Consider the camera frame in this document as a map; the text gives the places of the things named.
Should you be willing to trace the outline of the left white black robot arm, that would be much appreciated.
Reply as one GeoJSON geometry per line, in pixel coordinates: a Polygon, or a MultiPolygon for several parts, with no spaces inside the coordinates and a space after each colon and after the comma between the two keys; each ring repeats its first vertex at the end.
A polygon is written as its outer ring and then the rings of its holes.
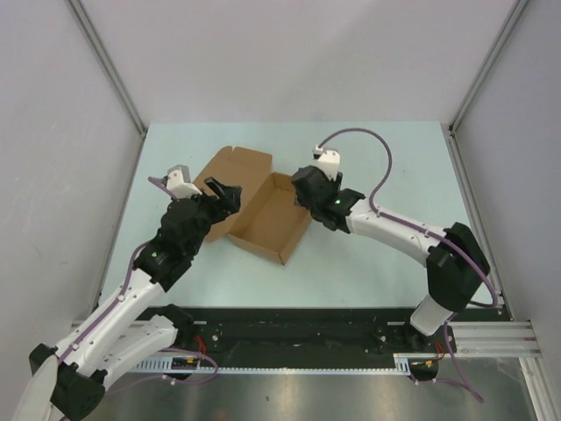
{"type": "Polygon", "coordinates": [[[129,369],[160,350],[181,351],[194,342],[193,318],[173,304],[157,310],[140,332],[127,330],[189,270],[212,226],[239,212],[241,187],[213,177],[204,182],[209,192],[167,184],[171,201],[160,227],[132,253],[120,286],[56,345],[32,350],[32,379],[16,420],[46,420],[52,407],[68,420],[82,420],[129,369]]]}

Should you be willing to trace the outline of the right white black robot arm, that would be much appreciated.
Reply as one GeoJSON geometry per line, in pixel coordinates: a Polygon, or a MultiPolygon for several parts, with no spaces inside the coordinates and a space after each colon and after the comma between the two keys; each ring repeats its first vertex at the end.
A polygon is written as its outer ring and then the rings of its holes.
{"type": "Polygon", "coordinates": [[[423,225],[412,219],[375,208],[365,195],[341,187],[342,175],[331,180],[319,168],[307,166],[293,174],[295,202],[331,231],[341,231],[369,239],[406,254],[427,273],[428,294],[417,305],[404,330],[406,345],[424,352],[436,341],[436,332],[462,312],[479,286],[497,293],[488,280],[490,266],[471,229],[455,223],[450,228],[423,225]]]}

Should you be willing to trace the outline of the brown cardboard box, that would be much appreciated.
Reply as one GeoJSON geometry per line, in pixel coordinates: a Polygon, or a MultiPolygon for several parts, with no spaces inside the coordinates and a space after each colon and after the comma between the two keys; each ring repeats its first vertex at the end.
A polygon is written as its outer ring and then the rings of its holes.
{"type": "Polygon", "coordinates": [[[205,241],[227,237],[237,247],[285,266],[307,231],[311,216],[295,204],[291,176],[272,170],[269,153],[226,146],[220,149],[195,178],[199,189],[214,177],[242,188],[238,213],[214,225],[205,241]]]}

